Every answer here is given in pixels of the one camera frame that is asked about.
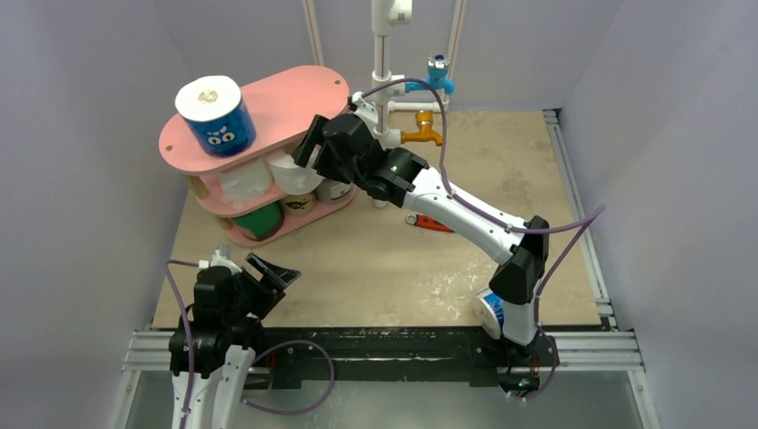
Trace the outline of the grey toilet paper roll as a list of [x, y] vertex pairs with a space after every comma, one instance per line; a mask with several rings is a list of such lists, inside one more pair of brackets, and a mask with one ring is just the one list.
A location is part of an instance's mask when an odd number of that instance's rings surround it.
[[345, 200], [353, 189], [351, 183], [324, 179], [315, 190], [316, 199], [329, 205], [339, 204]]

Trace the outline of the green brown roll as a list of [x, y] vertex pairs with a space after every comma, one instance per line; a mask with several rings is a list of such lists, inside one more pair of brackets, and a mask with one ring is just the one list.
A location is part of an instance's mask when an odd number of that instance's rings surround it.
[[232, 222], [246, 238], [263, 241], [273, 237], [284, 223], [284, 214], [277, 202], [254, 210], [248, 214], [233, 217]]

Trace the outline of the plain white toilet paper roll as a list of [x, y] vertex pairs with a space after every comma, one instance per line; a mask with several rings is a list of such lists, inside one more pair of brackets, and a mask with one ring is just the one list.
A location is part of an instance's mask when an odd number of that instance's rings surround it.
[[222, 201], [241, 206], [263, 196], [273, 184], [268, 162], [258, 158], [218, 174], [222, 189]]

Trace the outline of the pink three-tier shelf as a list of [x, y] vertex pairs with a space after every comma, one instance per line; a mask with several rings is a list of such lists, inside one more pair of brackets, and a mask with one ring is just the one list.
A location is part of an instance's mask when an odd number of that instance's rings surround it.
[[223, 202], [219, 172], [299, 143], [315, 115], [334, 117], [345, 111], [349, 92], [347, 81], [328, 67], [293, 67], [242, 87], [242, 98], [257, 131], [255, 142], [245, 152], [226, 158], [208, 155], [178, 114], [163, 127], [158, 148], [164, 161], [189, 180], [197, 202], [215, 217], [226, 237], [242, 247], [256, 248], [344, 208], [356, 193], [351, 191], [336, 204], [317, 201], [304, 215], [287, 214], [276, 232], [266, 235], [263, 240], [255, 240], [253, 232], [236, 224], [235, 219], [284, 198], [284, 191], [273, 184], [258, 198], [237, 206], [227, 204]]

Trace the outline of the blue toilet paper roll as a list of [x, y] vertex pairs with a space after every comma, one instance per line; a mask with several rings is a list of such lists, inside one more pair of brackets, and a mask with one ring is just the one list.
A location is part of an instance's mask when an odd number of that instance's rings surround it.
[[241, 88], [228, 76], [193, 80], [178, 91], [174, 105], [210, 156], [236, 156], [250, 148], [257, 137]]

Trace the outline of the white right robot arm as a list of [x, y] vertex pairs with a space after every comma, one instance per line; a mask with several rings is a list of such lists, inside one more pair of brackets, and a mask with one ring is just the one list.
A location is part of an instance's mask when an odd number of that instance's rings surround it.
[[537, 229], [547, 226], [545, 219], [524, 220], [446, 186], [421, 156], [403, 147], [382, 147], [355, 114], [315, 116], [292, 159], [375, 200], [427, 215], [480, 248], [498, 266], [489, 289], [503, 302], [504, 357], [522, 364], [536, 353], [535, 294], [549, 255], [549, 239]]

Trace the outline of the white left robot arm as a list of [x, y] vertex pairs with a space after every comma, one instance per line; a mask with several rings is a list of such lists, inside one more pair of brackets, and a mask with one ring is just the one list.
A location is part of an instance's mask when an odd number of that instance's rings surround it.
[[174, 297], [181, 315], [168, 343], [174, 428], [228, 428], [240, 403], [246, 372], [266, 353], [262, 320], [301, 273], [249, 253], [255, 277], [221, 249], [196, 269], [193, 303]]

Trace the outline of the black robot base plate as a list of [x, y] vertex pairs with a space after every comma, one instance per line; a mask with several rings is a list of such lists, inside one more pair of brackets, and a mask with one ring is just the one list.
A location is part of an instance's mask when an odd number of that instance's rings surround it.
[[298, 389], [305, 381], [466, 383], [533, 390], [552, 363], [544, 339], [494, 340], [479, 326], [266, 327], [247, 390]]

